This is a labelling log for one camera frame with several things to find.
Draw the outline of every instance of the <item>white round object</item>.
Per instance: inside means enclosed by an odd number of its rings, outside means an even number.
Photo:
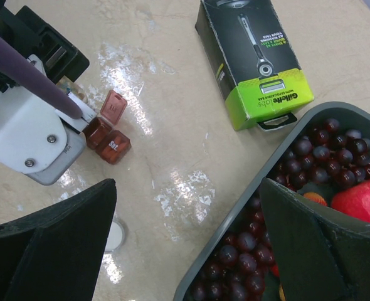
[[[119,223],[112,223],[104,251],[111,252],[118,248],[124,240],[124,228]]]

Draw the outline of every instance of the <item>gillette logo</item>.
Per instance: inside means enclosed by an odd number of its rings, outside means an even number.
[[[282,103],[284,101],[289,102],[289,101],[291,101],[293,99],[297,99],[297,98],[298,98],[298,94],[293,93],[293,94],[284,95],[282,97],[274,98],[273,102],[277,102],[277,103]]]

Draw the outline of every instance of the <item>plastic bin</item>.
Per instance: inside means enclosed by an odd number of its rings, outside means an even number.
[[[178,285],[174,296],[174,301],[192,301],[192,298],[188,293],[188,288],[190,287],[192,281],[210,256],[211,252],[219,243],[221,237],[226,233],[227,230],[230,230],[232,227],[236,226],[239,213],[251,198],[252,194],[256,191],[262,179],[266,177],[266,175],[272,170],[274,165],[281,158],[290,144],[304,131],[304,128],[312,124],[319,123],[320,121],[330,117],[340,121],[341,130],[350,128],[358,129],[362,132],[364,137],[370,139],[370,114],[366,113],[365,111],[343,102],[327,102],[310,109],[300,119],[287,138],[280,144],[278,149],[274,152],[271,158],[269,158],[254,180],[252,180],[245,192],[242,194],[241,198],[228,213],[224,221],[220,224],[199,256],[195,259],[194,263],[190,266],[189,270],[186,272],[185,276]],[[315,186],[314,184],[308,184],[307,186],[309,186],[309,190],[317,191],[325,197],[331,197],[335,193],[335,191],[329,186]],[[269,274],[266,278],[266,281],[267,289],[263,295],[263,301],[279,300],[277,279],[274,280],[274,277]]]

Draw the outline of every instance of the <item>screw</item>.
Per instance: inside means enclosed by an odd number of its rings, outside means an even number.
[[[47,136],[47,141],[49,143],[54,143],[54,142],[57,141],[57,137],[55,137],[54,135],[49,135],[49,136]]]
[[[33,159],[27,159],[25,162],[24,162],[24,165],[28,166],[28,167],[33,167],[34,166],[34,160]]]

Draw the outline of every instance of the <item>beige marble surface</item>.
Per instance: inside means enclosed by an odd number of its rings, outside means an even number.
[[[370,11],[360,1],[273,0],[316,95],[370,112]],[[105,255],[94,300],[166,301],[216,227],[291,128],[234,132],[194,30],[197,0],[8,0],[28,5],[90,59],[78,83],[99,109],[129,101],[116,166],[86,150],[53,186],[0,165],[0,223],[117,181],[121,249]],[[301,116],[307,108],[301,110]]]

